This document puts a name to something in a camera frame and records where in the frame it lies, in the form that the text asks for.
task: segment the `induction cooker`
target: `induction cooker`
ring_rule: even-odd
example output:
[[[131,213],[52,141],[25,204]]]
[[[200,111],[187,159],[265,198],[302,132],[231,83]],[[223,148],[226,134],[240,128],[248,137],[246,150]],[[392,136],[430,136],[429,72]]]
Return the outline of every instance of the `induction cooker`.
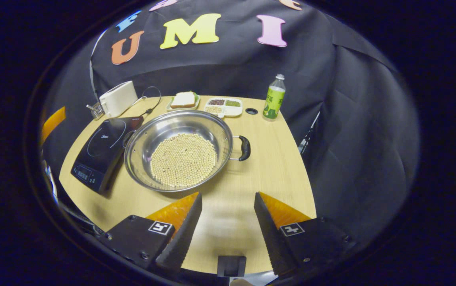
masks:
[[[70,173],[91,190],[103,194],[124,153],[124,137],[142,123],[142,117],[104,120],[86,141]]]

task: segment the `white toaster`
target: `white toaster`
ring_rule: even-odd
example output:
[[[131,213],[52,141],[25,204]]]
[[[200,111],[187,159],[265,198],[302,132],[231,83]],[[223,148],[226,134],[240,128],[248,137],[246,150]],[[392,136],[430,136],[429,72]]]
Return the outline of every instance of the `white toaster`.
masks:
[[[137,99],[132,80],[115,86],[99,97],[104,114],[108,118],[120,116]]]

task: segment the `power cord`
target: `power cord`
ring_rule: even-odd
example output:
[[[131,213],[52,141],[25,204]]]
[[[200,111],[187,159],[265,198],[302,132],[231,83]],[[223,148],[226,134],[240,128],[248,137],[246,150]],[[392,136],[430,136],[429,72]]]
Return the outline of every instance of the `power cord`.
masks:
[[[155,88],[155,89],[157,89],[157,91],[159,92],[159,101],[157,101],[157,104],[156,104],[154,107],[149,108],[149,109],[146,109],[146,111],[145,111],[144,113],[142,113],[142,114],[140,115],[140,117],[141,117],[141,116],[144,116],[145,114],[151,114],[151,113],[153,112],[153,110],[157,107],[157,105],[159,105],[159,103],[161,103],[161,98],[162,98],[161,91],[160,91],[157,87],[154,87],[154,86],[152,86],[152,87]],[[139,100],[141,100],[141,99],[143,99],[143,98],[147,98],[147,97],[144,96],[144,95],[145,95],[145,92],[146,92],[149,88],[151,88],[151,87],[147,87],[147,88],[143,91],[143,95],[141,96],[141,98],[138,99],[138,100],[136,100],[136,101],[133,103],[133,105],[134,105],[135,103],[137,103]]]

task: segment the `stainless steel pot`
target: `stainless steel pot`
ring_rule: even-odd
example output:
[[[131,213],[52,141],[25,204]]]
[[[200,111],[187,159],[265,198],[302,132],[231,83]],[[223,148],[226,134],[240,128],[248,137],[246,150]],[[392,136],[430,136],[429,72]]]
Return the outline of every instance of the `stainless steel pot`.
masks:
[[[179,133],[195,133],[210,141],[217,153],[217,162],[208,177],[193,186],[170,187],[159,183],[150,172],[150,161],[157,146]],[[242,140],[242,156],[230,158],[233,138]],[[131,177],[140,185],[159,192],[189,190],[210,180],[229,160],[244,161],[251,154],[251,145],[244,136],[233,136],[224,121],[208,112],[179,110],[158,116],[124,138],[124,161]]]

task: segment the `pink letter i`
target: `pink letter i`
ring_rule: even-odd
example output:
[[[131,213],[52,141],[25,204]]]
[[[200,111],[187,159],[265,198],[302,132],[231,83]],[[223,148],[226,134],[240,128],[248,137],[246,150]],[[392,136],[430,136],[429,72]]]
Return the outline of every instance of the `pink letter i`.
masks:
[[[261,37],[258,38],[260,44],[277,47],[288,45],[281,37],[281,24],[286,23],[283,19],[268,15],[258,15],[257,18],[261,20],[263,28]]]

